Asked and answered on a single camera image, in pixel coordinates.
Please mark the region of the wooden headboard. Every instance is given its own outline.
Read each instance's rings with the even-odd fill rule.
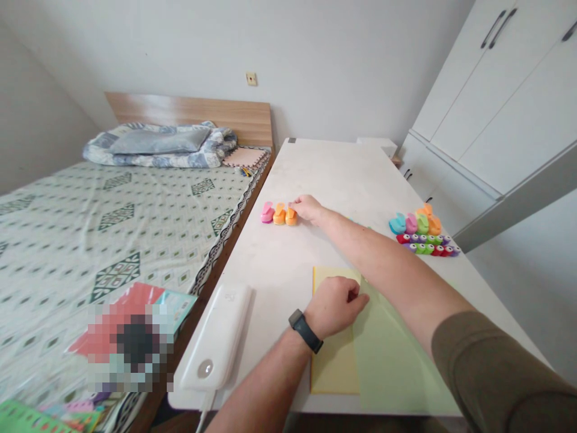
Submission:
[[[211,120],[231,128],[240,145],[273,147],[270,104],[266,102],[110,92],[106,98],[119,123],[177,125]]]

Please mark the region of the white power bank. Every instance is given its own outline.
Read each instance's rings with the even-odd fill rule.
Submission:
[[[242,284],[219,286],[196,345],[180,381],[182,388],[211,391],[222,388],[234,364],[236,348],[244,326],[251,289]]]

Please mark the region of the patterned bed sheet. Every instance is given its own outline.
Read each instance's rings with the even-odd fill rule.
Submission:
[[[90,304],[136,281],[198,295],[269,155],[253,177],[81,162],[0,197],[0,401],[86,398],[86,359],[66,348]],[[144,396],[125,395],[108,430],[125,431]]]

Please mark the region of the cabinet handle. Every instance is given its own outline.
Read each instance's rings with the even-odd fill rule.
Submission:
[[[489,33],[487,33],[487,36],[485,36],[485,39],[483,39],[483,43],[481,44],[481,48],[485,48],[485,45],[487,45],[487,39],[489,39],[489,36],[491,36],[491,33],[493,33],[493,30],[495,30],[495,27],[497,27],[497,24],[499,23],[501,18],[503,18],[505,16],[506,12],[507,12],[507,9],[504,9],[503,12],[501,12],[499,14],[497,19],[493,23],[493,27],[491,27],[491,29],[489,30]]]
[[[561,42],[568,41],[569,38],[571,36],[573,36],[573,32],[575,31],[575,29],[577,29],[577,21],[575,21],[575,24],[573,24],[571,26],[571,28],[569,29],[569,31],[567,33],[565,33],[565,36],[563,36],[563,39],[561,39]]]
[[[493,40],[489,44],[489,49],[493,49],[493,47],[495,46],[495,42],[497,42],[497,38],[499,37],[499,33],[501,33],[501,30],[503,30],[503,28],[507,25],[507,21],[509,21],[509,19],[513,15],[515,15],[515,12],[517,12],[517,8],[515,8],[511,12],[509,12],[509,15],[507,15],[507,18],[505,18],[505,21],[503,21],[503,24],[501,24],[501,27],[499,27],[499,30],[497,30],[497,33],[495,33],[495,37],[493,38]]]

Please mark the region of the white wall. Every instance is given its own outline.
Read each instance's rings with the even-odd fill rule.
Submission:
[[[0,21],[0,195],[82,159],[98,129]]]
[[[110,90],[270,102],[276,143],[400,144],[473,3],[4,0],[0,15],[103,129]]]
[[[577,189],[467,254],[557,372],[577,385]]]

